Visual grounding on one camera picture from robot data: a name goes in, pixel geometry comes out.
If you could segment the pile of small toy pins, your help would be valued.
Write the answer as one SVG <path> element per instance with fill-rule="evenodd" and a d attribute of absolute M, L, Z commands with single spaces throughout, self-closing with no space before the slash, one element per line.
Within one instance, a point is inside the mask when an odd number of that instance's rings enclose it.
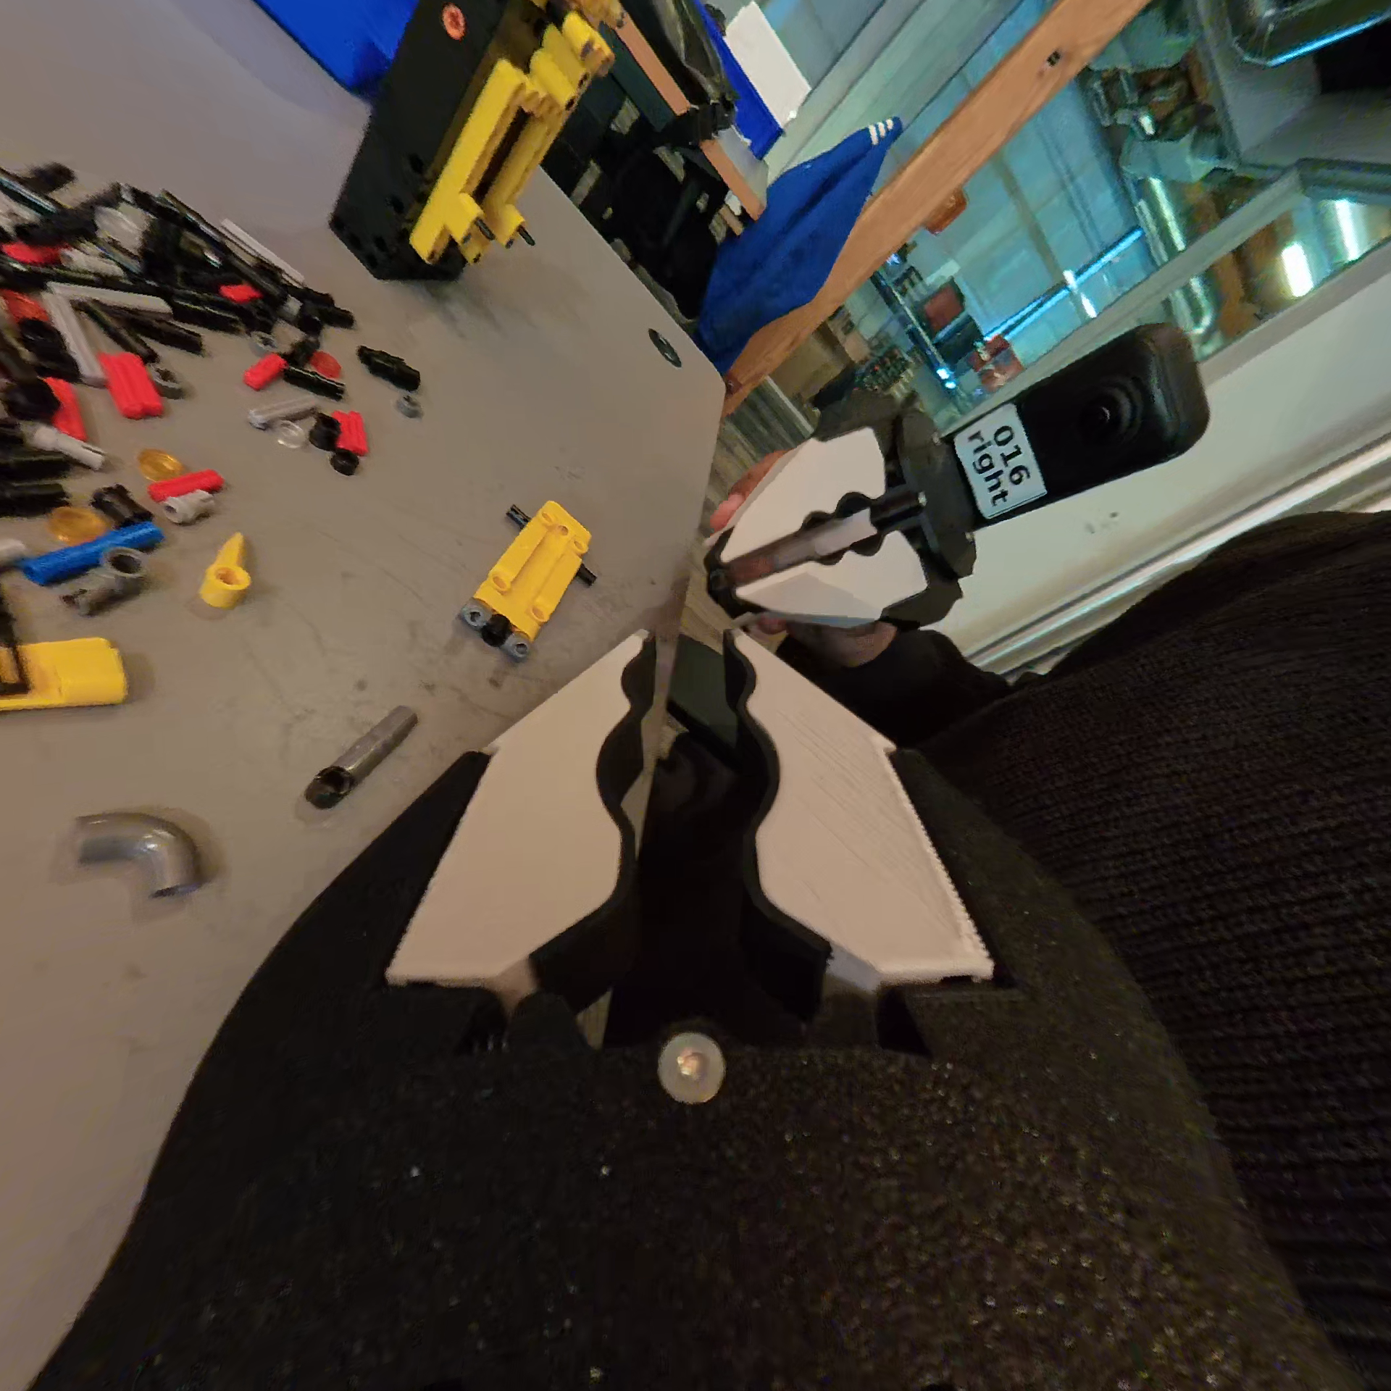
<path fill-rule="evenodd" d="M 3 522 L 42 523 L 54 545 L 3 537 L 3 573 L 19 561 L 152 522 L 210 520 L 226 484 L 163 447 L 142 447 L 143 495 L 110 480 L 110 452 L 92 441 L 80 391 L 125 424 L 160 421 L 191 389 L 171 356 L 206 356 L 210 336 L 251 353 L 239 386 L 289 394 L 248 409 L 248 426 L 281 447 L 307 447 L 337 477 L 370 452 L 359 411 L 344 404 L 342 363 L 322 346 L 355 318 L 233 222 L 205 219 L 167 189 L 127 182 L 69 194 L 59 162 L 3 167 Z M 138 595 L 152 552 L 114 550 L 59 585 L 57 598 L 94 618 Z"/>

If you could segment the grey elbow pipe piece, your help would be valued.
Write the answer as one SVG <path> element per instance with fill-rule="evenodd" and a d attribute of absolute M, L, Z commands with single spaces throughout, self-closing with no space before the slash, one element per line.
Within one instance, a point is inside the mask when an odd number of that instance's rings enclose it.
<path fill-rule="evenodd" d="M 206 883 L 201 853 L 181 826 L 147 811 L 100 811 L 75 818 L 79 866 L 128 869 L 148 899 L 178 899 Z"/>

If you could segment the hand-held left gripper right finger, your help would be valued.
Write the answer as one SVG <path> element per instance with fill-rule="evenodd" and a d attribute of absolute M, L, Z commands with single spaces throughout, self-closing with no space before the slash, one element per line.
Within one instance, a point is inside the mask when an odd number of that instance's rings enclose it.
<path fill-rule="evenodd" d="M 829 997 L 991 982 L 895 745 L 739 631 L 723 638 L 723 674 L 736 750 L 759 773 L 739 937 L 768 995 L 811 1020 Z"/>

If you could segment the dark grey metal tube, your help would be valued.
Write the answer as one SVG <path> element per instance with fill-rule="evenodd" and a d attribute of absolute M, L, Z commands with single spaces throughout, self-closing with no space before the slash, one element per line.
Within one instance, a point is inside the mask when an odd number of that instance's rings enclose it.
<path fill-rule="evenodd" d="M 334 762 L 309 778 L 302 800 L 316 810 L 332 810 L 350 795 L 413 730 L 413 709 L 398 706 L 355 739 Z"/>

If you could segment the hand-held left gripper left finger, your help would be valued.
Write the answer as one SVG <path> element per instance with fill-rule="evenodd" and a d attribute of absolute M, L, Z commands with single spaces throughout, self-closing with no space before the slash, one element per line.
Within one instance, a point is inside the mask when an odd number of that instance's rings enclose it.
<path fill-rule="evenodd" d="M 655 638 L 635 631 L 479 755 L 451 841 L 385 970 L 501 1005 L 605 995 L 632 962 L 642 725 Z"/>

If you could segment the black yellow toy brick assembly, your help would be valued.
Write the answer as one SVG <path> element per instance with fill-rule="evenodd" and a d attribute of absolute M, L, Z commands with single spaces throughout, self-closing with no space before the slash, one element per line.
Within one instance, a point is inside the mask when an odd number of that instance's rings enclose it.
<path fill-rule="evenodd" d="M 624 22 L 615 2 L 418 3 L 329 229 L 380 282 L 455 280 L 531 245 L 518 202 Z"/>

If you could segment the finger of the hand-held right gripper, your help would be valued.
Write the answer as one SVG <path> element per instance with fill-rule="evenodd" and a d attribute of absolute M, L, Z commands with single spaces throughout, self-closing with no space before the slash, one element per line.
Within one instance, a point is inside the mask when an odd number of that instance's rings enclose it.
<path fill-rule="evenodd" d="M 733 553 L 774 542 L 832 517 L 850 517 L 900 494 L 890 482 L 875 434 L 859 429 L 834 441 L 807 441 L 789 450 L 774 472 L 766 474 L 756 492 L 735 515 L 733 523 L 706 545 L 730 545 Z M 854 547 L 859 553 L 879 548 L 874 542 Z"/>
<path fill-rule="evenodd" d="M 751 550 L 711 548 L 706 553 L 706 591 L 741 621 L 768 616 L 852 629 L 880 621 L 890 609 L 915 601 L 928 590 L 923 560 L 902 533 L 884 535 L 872 553 L 845 550 L 834 561 L 799 565 L 741 586 L 730 586 L 721 573 L 725 552 L 739 556 Z"/>

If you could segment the yellow toy tooth piece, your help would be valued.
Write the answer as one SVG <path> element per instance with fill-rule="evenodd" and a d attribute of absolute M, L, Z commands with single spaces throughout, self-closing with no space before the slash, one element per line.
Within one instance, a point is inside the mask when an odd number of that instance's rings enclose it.
<path fill-rule="evenodd" d="M 208 609 L 226 613 L 243 603 L 251 576 L 246 566 L 246 538 L 233 533 L 213 556 L 213 563 L 203 571 L 196 591 L 198 601 Z"/>

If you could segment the blue plastic storage bin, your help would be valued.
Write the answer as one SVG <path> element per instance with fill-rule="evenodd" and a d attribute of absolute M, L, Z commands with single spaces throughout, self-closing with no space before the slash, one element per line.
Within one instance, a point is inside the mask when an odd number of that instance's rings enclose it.
<path fill-rule="evenodd" d="M 372 99 L 415 2 L 258 2 L 342 89 Z"/>

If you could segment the blue toy axle pin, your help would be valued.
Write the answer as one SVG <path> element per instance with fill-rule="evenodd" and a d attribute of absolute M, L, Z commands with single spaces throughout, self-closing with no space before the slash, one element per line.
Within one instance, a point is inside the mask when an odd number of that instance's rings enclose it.
<path fill-rule="evenodd" d="M 165 533 L 152 522 L 120 527 L 90 542 L 51 550 L 19 561 L 19 573 L 32 585 L 51 586 L 94 570 L 109 552 L 152 552 L 163 545 Z"/>

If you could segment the person's right hand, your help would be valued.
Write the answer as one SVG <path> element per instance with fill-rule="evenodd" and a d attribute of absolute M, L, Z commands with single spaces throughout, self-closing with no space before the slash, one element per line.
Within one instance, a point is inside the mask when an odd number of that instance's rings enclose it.
<path fill-rule="evenodd" d="M 774 450 L 746 470 L 730 494 L 711 512 L 706 528 L 711 533 L 726 530 L 738 510 L 761 485 L 766 474 L 774 472 L 786 450 Z M 741 619 L 743 628 L 763 636 L 791 636 L 791 641 L 812 653 L 819 662 L 831 667 L 862 667 L 887 651 L 898 631 L 887 621 L 860 624 L 857 628 L 827 628 L 819 624 L 788 623 L 778 618 Z"/>

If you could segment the grey toy tube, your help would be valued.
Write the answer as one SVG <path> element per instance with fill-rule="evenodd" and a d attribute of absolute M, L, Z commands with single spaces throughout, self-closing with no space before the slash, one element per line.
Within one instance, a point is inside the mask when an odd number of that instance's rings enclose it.
<path fill-rule="evenodd" d="M 720 568 L 730 586 L 746 586 L 799 565 L 832 563 L 844 552 L 874 542 L 877 535 L 870 512 L 860 510 L 779 537 L 739 556 L 726 550 Z"/>

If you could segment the yellow curved toy panel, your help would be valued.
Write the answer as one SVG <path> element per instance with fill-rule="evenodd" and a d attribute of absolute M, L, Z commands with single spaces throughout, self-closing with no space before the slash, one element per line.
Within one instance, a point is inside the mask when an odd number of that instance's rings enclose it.
<path fill-rule="evenodd" d="M 27 676 L 24 692 L 1 697 L 1 712 L 59 707 L 105 707 L 127 699 L 127 672 L 118 649 L 104 638 L 21 644 Z"/>

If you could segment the white box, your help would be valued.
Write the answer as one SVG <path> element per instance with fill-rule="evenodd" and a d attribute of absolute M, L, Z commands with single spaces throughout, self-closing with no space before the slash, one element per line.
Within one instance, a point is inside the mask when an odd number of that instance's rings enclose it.
<path fill-rule="evenodd" d="M 753 91 L 781 129 L 794 119 L 811 91 L 811 83 L 792 60 L 783 40 L 754 3 L 744 3 L 725 18 L 723 41 Z"/>

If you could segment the silver ventilation ducts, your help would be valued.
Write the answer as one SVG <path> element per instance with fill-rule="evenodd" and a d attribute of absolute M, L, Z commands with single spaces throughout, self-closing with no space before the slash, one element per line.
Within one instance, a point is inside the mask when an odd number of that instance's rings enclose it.
<path fill-rule="evenodd" d="M 1082 71 L 1198 358 L 1387 245 L 1387 2 L 1149 3 Z"/>

